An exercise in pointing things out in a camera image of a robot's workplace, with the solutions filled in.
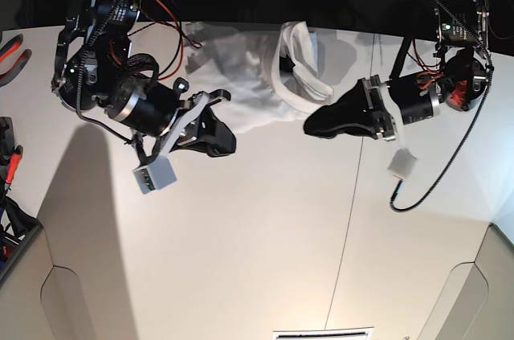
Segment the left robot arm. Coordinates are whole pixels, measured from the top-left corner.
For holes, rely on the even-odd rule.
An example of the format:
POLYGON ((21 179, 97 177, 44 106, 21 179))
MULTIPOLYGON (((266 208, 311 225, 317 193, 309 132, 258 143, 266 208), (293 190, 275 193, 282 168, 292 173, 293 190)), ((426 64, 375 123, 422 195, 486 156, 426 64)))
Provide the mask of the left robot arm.
POLYGON ((437 20, 435 62, 423 62, 414 35, 405 35, 387 81, 379 76, 358 80, 335 103, 304 122, 305 134, 395 141, 405 125, 436 117, 442 104, 465 113, 480 102, 493 72, 487 0, 432 1, 437 20))

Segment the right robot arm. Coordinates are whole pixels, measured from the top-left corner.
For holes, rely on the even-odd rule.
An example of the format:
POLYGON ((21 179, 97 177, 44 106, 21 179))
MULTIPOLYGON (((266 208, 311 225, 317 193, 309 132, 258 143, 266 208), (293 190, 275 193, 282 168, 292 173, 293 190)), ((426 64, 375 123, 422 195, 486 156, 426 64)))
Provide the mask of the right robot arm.
POLYGON ((181 67, 188 38, 172 10, 162 0, 154 1, 179 36, 165 69, 153 56, 131 52, 143 0, 70 0, 57 41, 53 93, 80 120, 132 146, 141 165, 174 150, 211 158, 233 154, 236 137, 212 110, 229 100, 230 93, 218 89, 183 99, 187 80, 178 77, 172 87, 163 84, 181 67))

